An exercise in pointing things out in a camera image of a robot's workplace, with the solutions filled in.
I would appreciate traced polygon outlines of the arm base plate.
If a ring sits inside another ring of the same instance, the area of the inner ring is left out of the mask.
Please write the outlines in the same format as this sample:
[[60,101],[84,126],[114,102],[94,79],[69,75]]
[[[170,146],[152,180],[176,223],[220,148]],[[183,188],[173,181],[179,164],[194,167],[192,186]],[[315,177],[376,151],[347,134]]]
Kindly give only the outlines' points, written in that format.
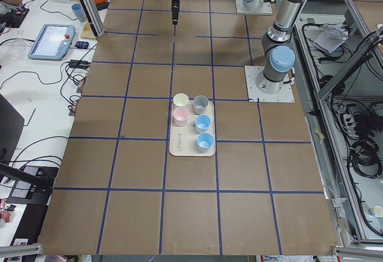
[[245,66],[248,100],[250,102],[295,103],[288,74],[274,83],[264,77],[264,66]]
[[236,12],[238,14],[254,14],[260,16],[271,16],[273,0],[235,0]]

